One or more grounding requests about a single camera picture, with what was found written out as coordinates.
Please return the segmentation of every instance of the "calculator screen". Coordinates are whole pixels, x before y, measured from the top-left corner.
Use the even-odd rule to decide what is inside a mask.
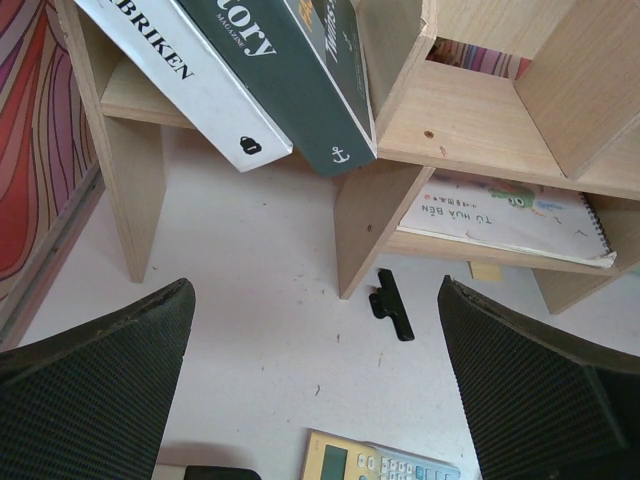
[[[320,480],[342,480],[347,466],[347,450],[327,445]]]

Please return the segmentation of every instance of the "book spine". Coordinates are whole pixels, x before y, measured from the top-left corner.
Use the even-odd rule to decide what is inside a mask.
[[[607,254],[611,253],[613,251],[611,249],[611,243],[609,243],[609,238],[607,237],[607,233],[605,232],[604,227],[602,226],[600,217],[598,217],[598,214],[596,213],[595,208],[593,208],[593,205],[591,205],[591,202],[589,202],[589,199],[586,197],[586,195],[584,193],[580,193],[580,197],[582,198],[582,201],[584,202],[585,207],[587,207],[587,211],[589,212],[589,218],[591,218],[591,223],[593,224],[593,226],[596,229],[596,232],[598,233],[598,237],[602,242],[602,246],[607,251]]]
[[[76,0],[238,170],[291,153],[291,141],[173,0]]]
[[[177,2],[318,173],[375,160],[373,142],[284,0]]]

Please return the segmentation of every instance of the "dark green book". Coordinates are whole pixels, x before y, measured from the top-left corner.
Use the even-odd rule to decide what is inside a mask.
[[[175,0],[325,176],[376,158],[350,0]]]

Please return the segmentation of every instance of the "black clip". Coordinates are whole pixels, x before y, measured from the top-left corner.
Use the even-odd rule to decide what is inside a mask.
[[[396,335],[401,342],[409,342],[415,340],[415,335],[409,323],[409,317],[404,310],[400,292],[396,286],[391,270],[381,268],[378,272],[380,285],[382,288],[376,289],[376,293],[369,295],[369,303],[376,318],[383,319],[391,317],[393,326],[396,329]]]

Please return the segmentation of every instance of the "spiral binding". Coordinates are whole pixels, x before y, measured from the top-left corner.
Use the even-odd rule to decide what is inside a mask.
[[[607,234],[604,231],[604,228],[602,227],[602,223],[600,222],[600,218],[598,217],[598,214],[596,213],[595,209],[591,205],[591,202],[589,202],[589,199],[585,196],[584,193],[580,193],[580,197],[582,197],[582,201],[584,202],[585,207],[587,207],[587,210],[589,211],[589,218],[591,218],[591,223],[596,228],[596,232],[600,237],[602,246],[607,250],[607,254],[611,253],[613,250],[611,250],[611,244],[609,243]]]

